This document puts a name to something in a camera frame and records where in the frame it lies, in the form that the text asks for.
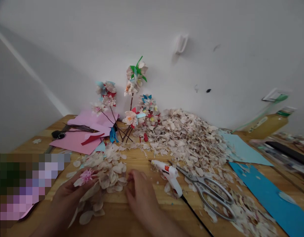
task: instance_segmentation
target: black cable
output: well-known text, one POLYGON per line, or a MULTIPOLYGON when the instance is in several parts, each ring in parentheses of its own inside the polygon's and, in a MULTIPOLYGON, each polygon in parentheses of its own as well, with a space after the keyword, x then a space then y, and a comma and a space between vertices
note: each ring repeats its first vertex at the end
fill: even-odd
POLYGON ((181 196, 181 198, 183 199, 183 201, 189 206, 189 208, 191 209, 191 211, 193 212, 193 214, 195 215, 195 217, 197 217, 197 219, 199 220, 199 222, 202 224, 202 226, 205 228, 205 230, 209 233, 209 235, 211 237, 214 237, 213 234, 210 232, 210 230, 205 226, 205 224, 201 221, 201 219, 197 216, 196 212, 193 210, 193 208, 189 205, 189 203, 187 202, 186 198, 184 197, 184 195, 181 196))

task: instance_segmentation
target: blue paper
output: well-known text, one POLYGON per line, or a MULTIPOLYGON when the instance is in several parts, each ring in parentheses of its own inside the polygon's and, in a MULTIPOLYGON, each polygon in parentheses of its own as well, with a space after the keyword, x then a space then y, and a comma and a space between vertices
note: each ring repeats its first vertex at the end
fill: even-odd
POLYGON ((112 127, 112 129, 110 130, 109 138, 110 138, 111 143, 114 143, 115 140, 116 140, 117 143, 119 142, 118 139, 117 139, 116 131, 115 131, 114 127, 112 127))
POLYGON ((105 143, 104 143, 104 141, 102 141, 102 142, 98 145, 98 147, 95 148, 94 151, 105 151, 105 150, 106 150, 105 143))
POLYGON ((255 167, 250 166, 250 172, 246 172, 244 176, 244 171, 238 164, 231 162, 229 164, 261 205, 290 237, 304 237, 304 211, 299 206, 283 200, 278 195, 281 190, 258 172, 255 167))
POLYGON ((233 155, 233 160, 273 166, 268 160, 265 159, 265 157, 246 144, 238 135, 226 134, 222 131, 220 131, 219 134, 223 136, 231 146, 234 146, 238 157, 233 155))

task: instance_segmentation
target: white wall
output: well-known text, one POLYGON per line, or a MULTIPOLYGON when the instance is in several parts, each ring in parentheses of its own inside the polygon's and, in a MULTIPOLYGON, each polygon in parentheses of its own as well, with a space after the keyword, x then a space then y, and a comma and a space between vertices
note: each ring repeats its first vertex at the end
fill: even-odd
POLYGON ((62 116, 0 40, 0 153, 8 153, 62 116))
POLYGON ((267 105, 261 98, 271 89, 291 89, 274 110, 298 108, 285 130, 304 134, 304 0, 4 0, 0 25, 74 113, 96 100, 93 84, 104 80, 119 86, 117 110, 128 109, 125 71, 143 55, 140 92, 161 109, 235 128, 267 105), (176 58, 179 33, 190 41, 176 58))

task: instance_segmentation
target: scissors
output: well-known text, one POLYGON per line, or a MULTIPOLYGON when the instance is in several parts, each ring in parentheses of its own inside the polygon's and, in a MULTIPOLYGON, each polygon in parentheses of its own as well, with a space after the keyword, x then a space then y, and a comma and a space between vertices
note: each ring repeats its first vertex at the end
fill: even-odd
POLYGON ((235 221, 235 219, 236 219, 235 213, 230 207, 234 203, 234 199, 224 187, 222 187, 218 182, 214 181, 213 179, 194 176, 191 173, 186 172, 183 168, 181 168, 179 166, 176 166, 176 169, 178 169, 183 175, 185 175, 185 177, 188 180, 190 180, 192 182, 192 184, 196 187, 198 194, 199 194, 201 200, 203 201, 203 203, 207 207, 209 207, 213 213, 215 213, 216 215, 218 215, 228 221, 235 221), (228 200, 226 200, 222 196, 220 196, 215 190, 213 190, 209 185, 207 185, 205 181, 215 184, 219 189, 221 189, 226 194, 226 196, 228 197, 228 200), (210 196, 213 200, 220 203, 223 207, 225 207, 228 210, 228 212, 231 214, 231 217, 225 216, 225 215, 219 213, 218 211, 216 211, 207 202, 207 200, 204 197, 204 193, 207 194, 208 196, 210 196))

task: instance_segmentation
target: scissor handle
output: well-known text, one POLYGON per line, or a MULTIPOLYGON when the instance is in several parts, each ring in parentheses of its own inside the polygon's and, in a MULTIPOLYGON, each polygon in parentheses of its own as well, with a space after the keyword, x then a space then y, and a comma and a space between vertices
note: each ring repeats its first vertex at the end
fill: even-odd
POLYGON ((208 185, 206 185, 205 183, 203 182, 194 182, 194 186, 196 187, 198 193, 199 193, 199 196, 201 198, 201 200, 203 201, 203 203, 205 205, 207 205, 210 210, 215 213, 216 215, 222 217, 223 219, 226 219, 228 221, 235 221, 236 220, 236 216, 235 216, 235 213, 234 211, 231 209, 231 207, 229 206, 229 203, 233 203, 234 202, 234 199, 232 198, 232 196, 228 193, 228 191, 226 191, 225 188, 223 188, 219 183, 215 182, 214 180, 212 179, 208 179, 210 182, 213 182, 214 184, 218 185, 219 188, 221 188, 225 193, 226 195, 228 196, 228 198, 230 198, 231 201, 228 201, 228 200, 225 200, 223 197, 221 197, 219 194, 217 194, 212 188, 210 188, 208 185), (220 203, 223 207, 225 207, 229 213, 231 214, 231 217, 229 216, 225 216, 225 215, 222 215, 221 213, 219 213, 218 211, 216 211, 208 202, 207 200, 205 199, 205 197, 203 196, 203 194, 207 194, 208 196, 210 196, 213 200, 217 201, 218 203, 220 203))
POLYGON ((206 178, 206 177, 202 177, 202 178, 197 177, 197 179, 198 179, 199 183, 201 183, 206 189, 209 189, 211 192, 213 192, 214 195, 217 198, 219 198, 221 201, 226 202, 229 205, 232 205, 234 203, 234 199, 231 196, 231 194, 221 184, 219 184, 217 181, 215 181, 213 179, 210 179, 210 178, 206 178), (209 185, 207 185, 205 183, 205 181, 208 181, 210 183, 215 184, 219 189, 221 189, 226 194, 226 196, 228 197, 228 200, 224 199, 221 195, 219 195, 215 190, 213 190, 209 185))

